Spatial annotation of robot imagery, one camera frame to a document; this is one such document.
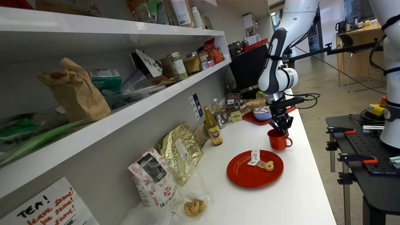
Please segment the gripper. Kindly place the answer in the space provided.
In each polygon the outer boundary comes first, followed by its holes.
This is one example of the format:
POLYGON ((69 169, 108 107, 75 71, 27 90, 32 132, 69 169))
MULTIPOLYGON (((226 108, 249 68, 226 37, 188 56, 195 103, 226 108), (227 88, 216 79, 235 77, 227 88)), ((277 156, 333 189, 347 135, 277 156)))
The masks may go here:
POLYGON ((286 137, 289 136, 289 128, 291 128, 294 118, 288 113, 294 110, 293 106, 269 106, 272 118, 269 125, 276 131, 282 132, 286 137))

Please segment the red cup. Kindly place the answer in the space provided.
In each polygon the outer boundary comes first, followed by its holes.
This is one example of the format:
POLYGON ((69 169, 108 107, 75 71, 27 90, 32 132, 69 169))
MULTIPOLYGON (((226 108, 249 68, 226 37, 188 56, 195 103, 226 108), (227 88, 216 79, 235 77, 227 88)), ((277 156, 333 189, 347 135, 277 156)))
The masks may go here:
POLYGON ((281 151, 293 145, 293 141, 290 137, 275 129, 269 130, 267 135, 269 137, 270 146, 274 150, 281 151))

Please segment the purple bowl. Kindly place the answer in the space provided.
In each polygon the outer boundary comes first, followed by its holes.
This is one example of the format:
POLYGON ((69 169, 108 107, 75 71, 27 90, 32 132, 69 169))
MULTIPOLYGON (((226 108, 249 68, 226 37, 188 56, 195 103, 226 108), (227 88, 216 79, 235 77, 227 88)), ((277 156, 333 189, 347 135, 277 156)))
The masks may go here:
POLYGON ((268 106, 263 106, 253 110, 255 118, 259 121, 268 121, 272 119, 272 114, 268 106))

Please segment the wicker basket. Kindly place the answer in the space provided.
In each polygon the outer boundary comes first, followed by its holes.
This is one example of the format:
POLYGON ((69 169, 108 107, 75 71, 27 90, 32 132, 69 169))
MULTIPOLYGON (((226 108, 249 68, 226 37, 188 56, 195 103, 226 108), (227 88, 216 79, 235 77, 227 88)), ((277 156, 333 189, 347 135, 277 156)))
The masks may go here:
POLYGON ((256 98, 254 100, 248 101, 246 103, 246 106, 251 111, 254 111, 257 108, 265 107, 266 106, 266 100, 265 100, 265 98, 256 98))

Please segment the yellow juice bottle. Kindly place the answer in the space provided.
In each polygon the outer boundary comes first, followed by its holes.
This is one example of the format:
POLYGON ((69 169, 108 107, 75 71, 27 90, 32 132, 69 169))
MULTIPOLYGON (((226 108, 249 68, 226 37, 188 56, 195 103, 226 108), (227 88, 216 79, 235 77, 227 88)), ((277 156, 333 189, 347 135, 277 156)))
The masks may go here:
POLYGON ((223 143, 223 138, 221 137, 220 128, 218 122, 212 115, 208 106, 204 107, 205 115, 205 127, 214 146, 218 146, 223 143))

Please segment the black appliance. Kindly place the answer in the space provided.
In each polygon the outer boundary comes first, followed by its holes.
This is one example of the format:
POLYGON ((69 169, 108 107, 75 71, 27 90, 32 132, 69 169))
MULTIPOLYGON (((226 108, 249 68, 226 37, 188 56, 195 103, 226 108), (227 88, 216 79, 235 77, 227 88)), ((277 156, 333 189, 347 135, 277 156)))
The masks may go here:
POLYGON ((267 44, 233 57, 229 64, 239 90, 258 85, 268 54, 267 44))

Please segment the row of small jars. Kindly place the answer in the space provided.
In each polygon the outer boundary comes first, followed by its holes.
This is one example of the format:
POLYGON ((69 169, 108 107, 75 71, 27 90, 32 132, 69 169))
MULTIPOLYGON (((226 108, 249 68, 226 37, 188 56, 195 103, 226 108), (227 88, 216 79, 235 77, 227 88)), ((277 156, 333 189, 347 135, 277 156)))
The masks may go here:
POLYGON ((215 65, 214 61, 208 56, 207 52, 200 51, 200 52, 198 52, 197 55, 198 55, 199 60, 200 60, 199 67, 200 67, 201 71, 206 70, 206 69, 208 69, 210 67, 214 67, 214 65, 215 65))

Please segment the gold foil bag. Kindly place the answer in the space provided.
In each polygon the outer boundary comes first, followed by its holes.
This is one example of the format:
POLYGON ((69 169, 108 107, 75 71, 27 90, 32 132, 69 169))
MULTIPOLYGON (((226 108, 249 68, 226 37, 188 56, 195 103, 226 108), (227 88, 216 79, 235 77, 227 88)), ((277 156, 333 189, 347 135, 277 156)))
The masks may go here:
POLYGON ((158 141, 157 150, 180 186, 191 178, 204 154, 186 122, 165 134, 158 141))

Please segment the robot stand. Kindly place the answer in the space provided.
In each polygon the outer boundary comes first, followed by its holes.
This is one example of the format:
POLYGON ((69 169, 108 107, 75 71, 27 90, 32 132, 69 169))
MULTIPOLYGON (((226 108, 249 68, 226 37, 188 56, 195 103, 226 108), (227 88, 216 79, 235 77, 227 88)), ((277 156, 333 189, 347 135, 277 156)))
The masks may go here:
POLYGON ((386 215, 400 216, 400 169, 389 164, 389 158, 400 156, 400 149, 385 145, 379 137, 363 133, 359 120, 350 116, 326 118, 327 127, 348 127, 356 134, 328 134, 326 150, 330 153, 331 172, 336 163, 342 166, 337 183, 343 187, 344 221, 351 224, 350 187, 357 183, 362 197, 363 225, 385 225, 386 215), (339 162, 340 153, 370 155, 376 164, 339 162))

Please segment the brown foil bag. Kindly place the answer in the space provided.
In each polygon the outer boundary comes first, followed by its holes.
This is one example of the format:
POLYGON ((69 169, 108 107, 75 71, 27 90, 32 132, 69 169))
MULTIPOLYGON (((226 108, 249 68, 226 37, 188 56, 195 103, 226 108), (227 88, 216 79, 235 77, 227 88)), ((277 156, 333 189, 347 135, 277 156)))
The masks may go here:
POLYGON ((188 75, 200 72, 200 60, 198 56, 183 60, 184 67, 188 75))

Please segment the jar with green label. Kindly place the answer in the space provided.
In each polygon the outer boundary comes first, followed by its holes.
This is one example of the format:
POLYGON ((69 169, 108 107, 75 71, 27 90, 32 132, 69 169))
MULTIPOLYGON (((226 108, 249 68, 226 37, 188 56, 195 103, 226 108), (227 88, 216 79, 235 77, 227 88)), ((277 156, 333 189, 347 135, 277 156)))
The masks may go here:
POLYGON ((182 80, 188 77, 187 71, 185 69, 183 60, 179 52, 171 53, 167 56, 169 60, 172 62, 175 72, 176 72, 176 79, 182 80))

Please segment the black and white packet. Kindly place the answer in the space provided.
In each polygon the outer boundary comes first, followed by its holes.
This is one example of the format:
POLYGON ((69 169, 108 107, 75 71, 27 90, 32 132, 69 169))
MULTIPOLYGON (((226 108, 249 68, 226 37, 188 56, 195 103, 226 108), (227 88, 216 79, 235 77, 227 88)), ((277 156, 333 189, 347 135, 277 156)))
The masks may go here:
POLYGON ((163 68, 153 58, 149 57, 143 50, 136 49, 130 53, 136 70, 140 70, 147 79, 162 75, 163 68))

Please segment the handwritten paper sign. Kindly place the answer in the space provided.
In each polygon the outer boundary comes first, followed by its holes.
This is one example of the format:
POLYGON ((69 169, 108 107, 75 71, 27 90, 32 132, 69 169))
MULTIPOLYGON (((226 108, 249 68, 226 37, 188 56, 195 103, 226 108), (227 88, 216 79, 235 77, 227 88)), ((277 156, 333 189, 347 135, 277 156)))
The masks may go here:
POLYGON ((99 225, 66 177, 0 219, 0 225, 99 225))

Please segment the heap of green bags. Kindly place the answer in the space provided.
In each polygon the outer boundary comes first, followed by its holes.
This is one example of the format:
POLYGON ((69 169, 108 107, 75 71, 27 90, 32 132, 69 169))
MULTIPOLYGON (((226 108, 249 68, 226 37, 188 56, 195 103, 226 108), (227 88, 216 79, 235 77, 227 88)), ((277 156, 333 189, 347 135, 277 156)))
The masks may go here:
POLYGON ((68 122, 63 107, 0 119, 0 168, 69 134, 87 119, 68 122))

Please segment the white wall shelf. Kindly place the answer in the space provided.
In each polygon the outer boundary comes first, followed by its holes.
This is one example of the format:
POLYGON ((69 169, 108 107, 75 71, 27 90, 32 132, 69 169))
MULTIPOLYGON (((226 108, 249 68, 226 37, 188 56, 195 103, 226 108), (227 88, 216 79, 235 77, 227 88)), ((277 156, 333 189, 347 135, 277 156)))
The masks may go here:
POLYGON ((111 115, 0 168, 0 198, 231 62, 225 32, 220 30, 0 7, 0 66, 3 69, 7 63, 19 62, 21 70, 27 71, 28 65, 42 63, 41 73, 50 68, 49 60, 63 57, 82 57, 82 60, 75 60, 82 67, 88 62, 96 68, 106 68, 106 60, 100 59, 100 53, 110 58, 114 52, 131 53, 140 49, 157 59, 174 47, 181 48, 183 53, 189 52, 190 45, 211 38, 215 38, 216 45, 224 51, 225 61, 138 103, 113 110, 111 115))

